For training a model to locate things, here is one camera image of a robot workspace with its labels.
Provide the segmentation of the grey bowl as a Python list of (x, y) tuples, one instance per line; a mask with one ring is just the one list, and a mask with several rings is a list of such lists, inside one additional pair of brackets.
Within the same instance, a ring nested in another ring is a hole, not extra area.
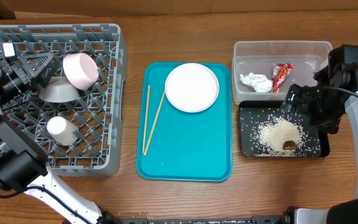
[(66, 77), (52, 77), (48, 85), (39, 90), (39, 98), (50, 103), (66, 103), (79, 96), (77, 89)]

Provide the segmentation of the red snack wrapper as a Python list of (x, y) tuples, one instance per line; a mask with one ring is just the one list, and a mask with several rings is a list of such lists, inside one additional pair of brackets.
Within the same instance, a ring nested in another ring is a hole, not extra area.
[(294, 69), (292, 63), (275, 63), (273, 68), (273, 87), (272, 92), (277, 93), (282, 83), (287, 79), (291, 71)]

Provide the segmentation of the white paper cup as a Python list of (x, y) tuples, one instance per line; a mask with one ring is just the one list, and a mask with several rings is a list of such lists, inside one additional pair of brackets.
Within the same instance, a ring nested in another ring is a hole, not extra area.
[(75, 124), (61, 116), (55, 116), (47, 123), (49, 135), (62, 146), (69, 146), (78, 139), (74, 134), (77, 130), (78, 127)]

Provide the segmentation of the white tissue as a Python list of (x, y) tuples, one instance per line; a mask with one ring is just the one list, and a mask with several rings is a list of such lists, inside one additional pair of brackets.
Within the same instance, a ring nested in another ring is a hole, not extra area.
[(271, 92), (273, 88), (273, 81), (263, 74), (254, 74), (252, 72), (248, 75), (240, 74), (240, 81), (253, 88), (255, 92)]

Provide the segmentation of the wooden chopstick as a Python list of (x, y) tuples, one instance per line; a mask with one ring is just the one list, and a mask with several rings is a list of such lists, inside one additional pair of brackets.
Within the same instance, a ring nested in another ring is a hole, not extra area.
[(161, 97), (161, 100), (160, 100), (160, 103), (159, 103), (159, 106), (158, 106), (158, 109), (157, 109), (157, 112), (156, 112), (156, 115), (155, 115), (155, 118), (154, 118), (152, 129), (150, 131), (149, 138), (148, 138), (146, 148), (145, 148), (145, 151), (144, 151), (144, 156), (146, 156), (147, 153), (148, 153), (150, 143), (151, 143), (151, 140), (152, 140), (152, 136), (154, 134), (154, 130), (155, 130), (155, 127), (156, 127), (156, 124), (157, 124), (157, 121), (158, 121), (158, 117), (159, 117), (159, 114), (160, 114), (160, 111), (161, 111), (161, 108), (162, 108), (162, 105), (163, 105), (164, 98), (165, 98), (165, 90), (162, 93), (162, 97)]
[(142, 146), (142, 153), (145, 152), (145, 139), (147, 134), (147, 122), (148, 122), (148, 112), (149, 112), (149, 98), (150, 98), (150, 85), (147, 87), (147, 101), (146, 101), (146, 107), (145, 107), (145, 120), (144, 120), (144, 135), (143, 135), (143, 146)]

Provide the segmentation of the large white plate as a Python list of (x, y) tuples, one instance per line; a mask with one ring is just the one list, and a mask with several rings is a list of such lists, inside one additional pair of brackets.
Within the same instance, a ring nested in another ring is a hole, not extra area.
[(219, 95), (215, 73), (199, 63), (184, 63), (174, 68), (165, 81), (165, 96), (178, 110), (198, 113), (211, 107)]

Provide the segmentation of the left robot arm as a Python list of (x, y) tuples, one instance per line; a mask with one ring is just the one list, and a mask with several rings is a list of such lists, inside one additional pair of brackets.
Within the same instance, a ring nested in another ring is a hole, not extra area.
[(25, 193), (63, 216), (68, 223), (115, 223), (116, 219), (54, 174), (45, 151), (12, 124), (2, 105), (21, 93), (45, 87), (60, 62), (51, 53), (0, 55), (0, 189), (4, 198)]

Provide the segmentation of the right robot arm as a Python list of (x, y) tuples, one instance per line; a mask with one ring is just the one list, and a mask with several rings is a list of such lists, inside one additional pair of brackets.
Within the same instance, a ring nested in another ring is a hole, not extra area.
[(358, 63), (338, 62), (315, 73), (316, 86), (293, 84), (281, 108), (291, 113), (303, 113), (310, 126), (329, 134), (338, 132), (343, 114), (352, 128), (357, 166), (354, 200), (332, 206), (328, 210), (294, 208), (287, 211), (285, 223), (358, 223)]

